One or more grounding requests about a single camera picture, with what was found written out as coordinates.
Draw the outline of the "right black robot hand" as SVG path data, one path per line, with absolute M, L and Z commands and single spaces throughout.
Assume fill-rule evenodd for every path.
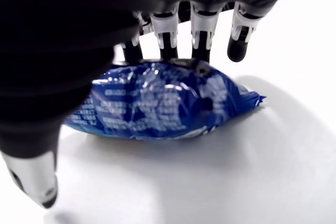
M 159 32 L 181 1 L 202 16 L 235 4 L 227 54 L 239 62 L 277 0 L 1 0 L 1 155 L 36 204 L 55 203 L 61 125 L 109 68 L 114 46 L 137 34 L 135 14 L 151 15 Z

